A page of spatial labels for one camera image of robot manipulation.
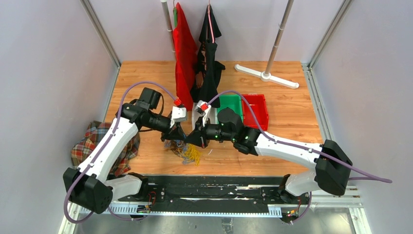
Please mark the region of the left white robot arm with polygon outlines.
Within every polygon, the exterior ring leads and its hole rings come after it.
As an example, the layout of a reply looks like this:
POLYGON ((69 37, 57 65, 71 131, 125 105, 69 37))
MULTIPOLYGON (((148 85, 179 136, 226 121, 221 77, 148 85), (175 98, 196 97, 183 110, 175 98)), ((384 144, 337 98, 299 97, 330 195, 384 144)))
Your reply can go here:
POLYGON ((156 114, 161 93, 144 88, 140 97, 122 104, 108 132, 80 165, 68 168, 63 174, 67 191, 65 203, 72 202, 93 213, 106 211, 111 202, 132 196, 137 201, 148 198, 148 179, 137 173, 129 173, 109 179, 112 166, 142 127, 161 133, 161 140, 183 140, 185 134, 180 126, 187 119, 187 110, 176 98, 175 106, 166 117, 156 114))

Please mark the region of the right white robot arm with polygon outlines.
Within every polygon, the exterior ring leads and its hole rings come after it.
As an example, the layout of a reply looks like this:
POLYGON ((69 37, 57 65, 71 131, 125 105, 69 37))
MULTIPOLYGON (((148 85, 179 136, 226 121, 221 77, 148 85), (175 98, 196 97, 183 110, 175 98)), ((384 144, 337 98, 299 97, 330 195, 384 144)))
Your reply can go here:
POLYGON ((332 195, 344 195, 353 163, 341 147, 332 140, 323 144, 294 141, 245 126, 240 116, 230 108, 218 113, 218 123, 211 124, 206 115, 198 118, 194 130, 185 142, 205 148, 211 140, 230 141, 240 153, 273 156, 297 163, 307 172, 283 177, 278 190, 284 203, 316 190, 332 195))

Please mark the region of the white plastic bin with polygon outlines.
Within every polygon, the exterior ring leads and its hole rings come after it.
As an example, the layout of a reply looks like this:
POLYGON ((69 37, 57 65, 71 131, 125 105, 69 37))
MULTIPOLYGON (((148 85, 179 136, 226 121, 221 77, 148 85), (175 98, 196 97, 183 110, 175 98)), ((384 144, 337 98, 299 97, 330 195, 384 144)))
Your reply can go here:
MULTIPOLYGON (((195 122, 198 120, 199 117, 201 117, 202 115, 200 113, 198 113, 196 111, 197 108, 197 103, 193 104, 193 108, 192 108, 192 115, 191 115, 191 125, 192 125, 192 129, 194 130, 195 128, 195 122)), ((217 124, 217 108, 211 108, 210 113, 209 113, 209 120, 211 124, 217 124)))

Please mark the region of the black hanging garment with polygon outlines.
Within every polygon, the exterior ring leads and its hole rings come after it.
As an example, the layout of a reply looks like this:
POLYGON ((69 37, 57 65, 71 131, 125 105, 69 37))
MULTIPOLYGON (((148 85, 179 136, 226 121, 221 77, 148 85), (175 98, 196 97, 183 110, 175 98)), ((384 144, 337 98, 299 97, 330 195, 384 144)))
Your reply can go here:
POLYGON ((210 27, 208 23, 207 7, 201 32, 198 37, 199 49, 197 53, 197 63, 195 65, 196 80, 201 80, 201 85, 194 84, 190 94, 194 102, 200 100, 208 102, 218 94, 218 86, 221 80, 222 71, 225 66, 215 59, 217 51, 216 39, 222 36, 218 23, 213 14, 213 8, 210 5, 211 19, 215 43, 211 41, 210 27))

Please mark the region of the green plastic bin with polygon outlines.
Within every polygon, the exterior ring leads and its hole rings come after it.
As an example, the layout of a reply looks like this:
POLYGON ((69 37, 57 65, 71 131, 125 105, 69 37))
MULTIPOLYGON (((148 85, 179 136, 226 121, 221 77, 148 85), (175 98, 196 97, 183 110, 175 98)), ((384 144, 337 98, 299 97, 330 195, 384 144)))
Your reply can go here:
POLYGON ((220 107, 217 108, 216 114, 218 114, 221 110, 225 108, 230 108, 231 110, 233 110, 236 114, 240 116, 241 121, 244 120, 244 115, 243 115, 243 110, 242 110, 242 100, 238 95, 236 94, 221 95, 219 97, 219 100, 220 100, 220 107))

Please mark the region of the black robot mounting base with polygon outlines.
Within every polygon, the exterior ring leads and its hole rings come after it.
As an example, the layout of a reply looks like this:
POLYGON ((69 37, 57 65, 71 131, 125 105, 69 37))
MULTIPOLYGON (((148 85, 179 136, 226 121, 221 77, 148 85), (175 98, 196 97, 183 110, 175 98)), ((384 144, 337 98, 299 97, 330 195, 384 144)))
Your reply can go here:
POLYGON ((281 195, 281 177, 149 175, 146 196, 127 195, 120 201, 152 205, 154 212, 189 214, 264 214, 269 206, 301 208, 309 196, 281 195))

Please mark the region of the red plastic bin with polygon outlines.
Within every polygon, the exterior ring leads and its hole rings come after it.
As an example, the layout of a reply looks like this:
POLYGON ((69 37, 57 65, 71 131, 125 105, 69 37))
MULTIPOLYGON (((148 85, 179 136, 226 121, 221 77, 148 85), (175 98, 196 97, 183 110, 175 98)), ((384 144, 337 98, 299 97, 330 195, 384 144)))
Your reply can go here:
POLYGON ((252 115, 252 113, 254 113, 260 127, 264 131, 267 131, 269 125, 269 115, 264 94, 243 94, 243 97, 248 101, 249 106, 252 109, 251 112, 247 106, 247 103, 242 100, 244 125, 252 128, 258 128, 252 115))

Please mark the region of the plaid flannel shirt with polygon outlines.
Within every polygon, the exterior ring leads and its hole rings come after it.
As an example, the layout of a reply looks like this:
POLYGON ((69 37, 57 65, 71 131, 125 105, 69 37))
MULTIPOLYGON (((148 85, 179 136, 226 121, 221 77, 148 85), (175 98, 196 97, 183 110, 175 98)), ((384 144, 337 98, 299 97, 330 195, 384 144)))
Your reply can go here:
MULTIPOLYGON (((77 167, 82 163, 109 131, 111 124, 108 122, 93 121, 89 124, 84 137, 71 149, 72 164, 77 167)), ((140 135, 135 135, 123 148, 115 163, 111 167, 108 178, 116 178, 131 170, 130 160, 138 155, 140 135)))

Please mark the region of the red hanging shirt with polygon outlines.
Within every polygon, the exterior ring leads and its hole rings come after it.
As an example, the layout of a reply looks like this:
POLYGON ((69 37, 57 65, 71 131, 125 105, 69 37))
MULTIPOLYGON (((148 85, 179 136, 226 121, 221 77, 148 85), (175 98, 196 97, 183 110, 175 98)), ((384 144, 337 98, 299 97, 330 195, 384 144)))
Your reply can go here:
POLYGON ((195 83, 197 45, 190 31, 185 13, 177 3, 174 8, 177 23, 172 32, 176 52, 175 83, 176 94, 187 110, 192 110, 193 99, 190 91, 195 83))

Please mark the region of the white rack base foot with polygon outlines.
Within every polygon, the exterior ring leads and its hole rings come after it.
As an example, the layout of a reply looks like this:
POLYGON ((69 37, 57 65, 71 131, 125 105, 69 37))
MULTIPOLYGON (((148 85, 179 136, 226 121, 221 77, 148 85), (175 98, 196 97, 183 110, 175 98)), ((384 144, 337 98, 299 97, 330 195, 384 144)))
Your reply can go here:
POLYGON ((259 78, 261 81, 264 81, 264 82, 272 82, 272 83, 275 83, 275 84, 278 84, 284 87, 288 87, 291 89, 297 89, 300 86, 297 82, 288 81, 288 80, 273 76, 270 73, 266 74, 265 72, 259 72, 259 71, 241 66, 239 64, 236 64, 234 68, 238 72, 259 78))

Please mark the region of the pink clothes hanger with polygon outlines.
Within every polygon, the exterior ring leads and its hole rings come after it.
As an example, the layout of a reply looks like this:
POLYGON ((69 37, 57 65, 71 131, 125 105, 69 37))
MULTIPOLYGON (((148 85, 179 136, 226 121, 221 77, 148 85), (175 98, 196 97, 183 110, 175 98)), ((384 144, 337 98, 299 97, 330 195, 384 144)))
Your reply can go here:
POLYGON ((210 11, 210 1, 208 1, 208 5, 207 5, 207 16, 208 16, 208 23, 210 27, 211 41, 212 43, 215 43, 215 36, 213 32, 213 24, 212 24, 211 11, 210 11))

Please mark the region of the green clothes hanger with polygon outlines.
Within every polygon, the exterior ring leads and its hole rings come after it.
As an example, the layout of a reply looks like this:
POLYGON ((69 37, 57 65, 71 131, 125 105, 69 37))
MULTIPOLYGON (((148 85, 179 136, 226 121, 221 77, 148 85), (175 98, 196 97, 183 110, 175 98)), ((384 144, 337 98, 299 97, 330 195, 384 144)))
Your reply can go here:
POLYGON ((173 24, 174 28, 176 28, 178 24, 178 11, 176 7, 173 8, 173 24))

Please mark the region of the left metal rack pole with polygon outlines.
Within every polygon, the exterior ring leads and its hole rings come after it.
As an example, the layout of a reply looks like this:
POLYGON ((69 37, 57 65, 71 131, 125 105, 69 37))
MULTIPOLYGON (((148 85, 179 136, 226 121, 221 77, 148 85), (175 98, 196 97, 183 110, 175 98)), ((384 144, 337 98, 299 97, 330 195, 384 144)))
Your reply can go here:
POLYGON ((162 9, 163 9, 163 14, 165 17, 166 21, 166 26, 167 26, 167 32, 169 34, 169 40, 171 44, 171 50, 174 56, 174 59, 176 59, 176 51, 175 51, 175 46, 174 46, 174 40, 173 40, 173 28, 172 28, 172 22, 169 14, 169 8, 168 8, 168 1, 167 0, 160 0, 162 9))

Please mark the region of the metal rack pole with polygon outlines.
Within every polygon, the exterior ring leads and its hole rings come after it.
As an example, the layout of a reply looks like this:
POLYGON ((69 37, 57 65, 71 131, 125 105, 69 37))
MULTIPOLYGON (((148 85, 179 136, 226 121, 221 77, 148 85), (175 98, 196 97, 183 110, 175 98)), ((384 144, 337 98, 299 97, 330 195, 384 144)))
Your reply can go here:
POLYGON ((168 1, 167 0, 160 0, 162 9, 163 9, 163 14, 165 17, 166 21, 166 26, 167 26, 167 32, 169 34, 169 40, 171 44, 171 50, 174 56, 174 59, 176 59, 176 51, 175 51, 175 46, 174 46, 174 40, 173 40, 173 28, 172 28, 172 22, 169 14, 169 8, 168 8, 168 1))
POLYGON ((277 36, 275 38, 275 41, 274 41, 274 44, 273 44, 273 47, 272 47, 272 50, 271 50, 271 53, 270 53, 270 57, 269 57, 266 69, 264 71, 264 76, 266 76, 266 77, 268 77, 269 74, 270 74, 270 71, 271 71, 276 53, 278 51, 278 47, 280 45, 280 41, 282 39, 282 35, 283 35, 283 32, 284 32, 286 23, 288 21, 290 12, 291 12, 292 7, 293 7, 293 3, 294 3, 294 0, 288 0, 287 1, 286 8, 285 8, 281 23, 279 24, 277 36))

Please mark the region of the right metal rack pole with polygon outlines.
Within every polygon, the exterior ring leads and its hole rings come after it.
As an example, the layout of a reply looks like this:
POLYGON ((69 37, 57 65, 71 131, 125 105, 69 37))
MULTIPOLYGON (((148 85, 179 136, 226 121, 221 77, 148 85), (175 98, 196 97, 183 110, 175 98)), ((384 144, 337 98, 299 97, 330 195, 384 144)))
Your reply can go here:
POLYGON ((271 50, 271 53, 270 53, 270 57, 269 57, 266 69, 264 71, 264 76, 266 76, 266 77, 268 77, 269 74, 270 74, 270 71, 271 71, 276 53, 278 51, 278 47, 280 45, 280 41, 282 39, 282 35, 283 35, 283 32, 284 32, 286 23, 288 21, 290 12, 291 12, 292 7, 293 7, 293 3, 294 3, 294 0, 288 0, 287 1, 286 8, 285 8, 281 23, 279 24, 277 36, 275 38, 275 41, 274 41, 274 44, 273 44, 273 47, 272 47, 272 50, 271 50))

